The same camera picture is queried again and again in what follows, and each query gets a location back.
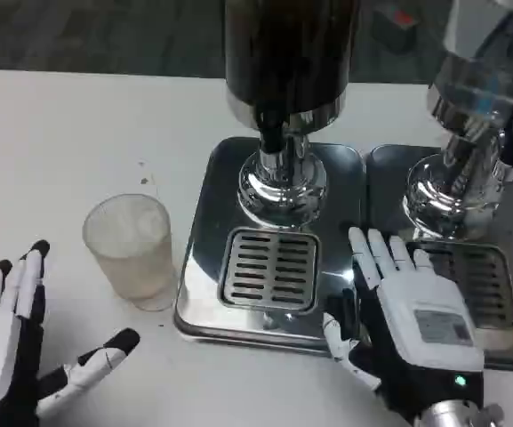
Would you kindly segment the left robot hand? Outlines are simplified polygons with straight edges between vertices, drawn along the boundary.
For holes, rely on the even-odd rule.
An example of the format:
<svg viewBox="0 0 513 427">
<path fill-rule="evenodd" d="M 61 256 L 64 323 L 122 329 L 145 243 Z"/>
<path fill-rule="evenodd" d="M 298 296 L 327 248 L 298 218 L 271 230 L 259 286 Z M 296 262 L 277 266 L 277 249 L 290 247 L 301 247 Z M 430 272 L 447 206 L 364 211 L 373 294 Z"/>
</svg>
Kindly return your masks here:
<svg viewBox="0 0 513 427">
<path fill-rule="evenodd" d="M 0 426 L 39 425 L 102 381 L 140 343 L 138 332 L 125 328 L 71 363 L 39 374 L 49 251 L 41 239 L 18 261 L 0 261 Z"/>
</svg>

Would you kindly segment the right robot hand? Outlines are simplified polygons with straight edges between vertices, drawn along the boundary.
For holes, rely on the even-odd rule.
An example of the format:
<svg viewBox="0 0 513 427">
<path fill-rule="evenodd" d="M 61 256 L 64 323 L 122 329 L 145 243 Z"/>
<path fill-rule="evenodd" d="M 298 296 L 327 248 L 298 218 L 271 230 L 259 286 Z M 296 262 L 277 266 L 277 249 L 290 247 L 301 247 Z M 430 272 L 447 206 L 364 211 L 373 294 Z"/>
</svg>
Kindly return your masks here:
<svg viewBox="0 0 513 427">
<path fill-rule="evenodd" d="M 352 285 L 325 302 L 332 359 L 411 426 L 484 407 L 485 352 L 457 284 L 397 235 L 351 227 Z"/>
</svg>

